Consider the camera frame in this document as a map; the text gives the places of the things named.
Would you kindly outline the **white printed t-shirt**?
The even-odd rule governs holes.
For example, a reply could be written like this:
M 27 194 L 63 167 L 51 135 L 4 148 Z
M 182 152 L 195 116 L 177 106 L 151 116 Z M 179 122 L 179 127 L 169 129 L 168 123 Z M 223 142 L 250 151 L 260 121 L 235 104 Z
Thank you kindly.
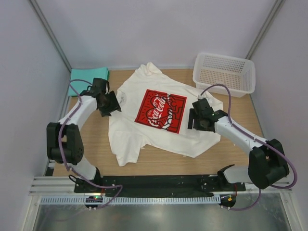
M 189 110 L 200 95 L 214 110 L 223 108 L 209 92 L 171 79 L 151 62 L 140 65 L 117 89 L 121 110 L 109 119 L 118 165 L 136 163 L 145 145 L 196 158 L 219 143 L 217 133 L 188 129 Z

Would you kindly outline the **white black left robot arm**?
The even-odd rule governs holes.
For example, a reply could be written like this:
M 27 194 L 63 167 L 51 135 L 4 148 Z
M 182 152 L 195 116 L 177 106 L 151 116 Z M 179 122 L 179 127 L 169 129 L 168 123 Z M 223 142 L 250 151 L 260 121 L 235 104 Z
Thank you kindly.
M 72 109 L 57 123 L 47 125 L 47 156 L 58 164 L 65 166 L 67 171 L 74 172 L 85 181 L 89 191 L 95 193 L 102 187 L 100 171 L 84 156 L 84 145 L 80 130 L 89 116 L 98 110 L 102 117 L 111 116 L 121 107 L 114 91 L 110 90 L 109 81 L 94 78 L 85 90 L 76 93 L 77 102 Z

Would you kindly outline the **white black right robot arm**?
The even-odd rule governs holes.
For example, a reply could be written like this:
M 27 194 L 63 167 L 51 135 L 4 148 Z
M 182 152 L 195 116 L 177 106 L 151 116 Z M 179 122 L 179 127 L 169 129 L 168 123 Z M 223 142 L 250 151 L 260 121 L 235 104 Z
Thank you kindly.
M 260 189 L 273 186 L 289 175 L 282 144 L 255 135 L 240 126 L 222 110 L 214 110 L 206 98 L 192 103 L 189 112 L 188 129 L 219 134 L 242 149 L 248 156 L 248 165 L 230 165 L 222 170 L 217 178 L 221 190 L 229 190 L 234 183 L 252 183 Z

